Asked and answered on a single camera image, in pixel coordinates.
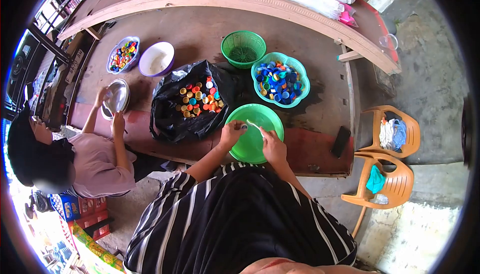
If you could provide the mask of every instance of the pink shirt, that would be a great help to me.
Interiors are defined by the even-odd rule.
[[[68,140],[75,147],[75,191],[83,197],[99,198],[135,189],[137,156],[127,150],[130,169],[117,166],[115,145],[93,133],[81,133]]]

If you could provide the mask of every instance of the plastic chair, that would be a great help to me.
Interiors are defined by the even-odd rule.
[[[393,157],[404,158],[415,153],[419,149],[420,126],[414,118],[412,118],[411,116],[407,115],[402,111],[399,111],[398,109],[396,109],[391,105],[380,105],[380,106],[372,107],[362,111],[362,113],[366,113],[370,111],[373,112],[373,144],[365,148],[360,148],[358,151],[385,153]],[[382,146],[380,145],[380,123],[382,121],[382,118],[385,117],[386,111],[391,111],[399,115],[402,118],[402,121],[405,122],[406,140],[405,140],[405,145],[403,145],[400,148],[402,150],[401,152],[387,150],[382,148]]]
[[[387,154],[376,152],[355,152],[355,157],[365,159],[363,169],[358,183],[356,195],[342,194],[342,200],[353,203],[355,205],[362,205],[370,208],[388,209],[404,204],[410,198],[413,188],[413,172],[404,163],[391,157]],[[393,172],[382,171],[382,164],[379,160],[386,160],[394,165],[396,169]],[[377,193],[382,194],[388,198],[387,204],[378,204],[370,202],[374,198],[372,191],[367,189],[367,181],[370,177],[370,170],[372,166],[376,165],[380,173],[385,176],[385,184],[383,188]]]

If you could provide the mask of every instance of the striped dress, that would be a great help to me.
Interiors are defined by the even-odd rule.
[[[231,163],[160,188],[127,247],[127,273],[238,273],[266,257],[353,265],[357,245],[315,200],[261,166]]]

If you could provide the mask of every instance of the stainless steel bowl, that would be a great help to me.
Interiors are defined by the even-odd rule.
[[[108,86],[108,90],[111,91],[111,96],[108,100],[102,103],[102,115],[106,120],[112,120],[113,115],[109,111],[125,111],[130,102],[130,88],[123,79],[115,79]]]

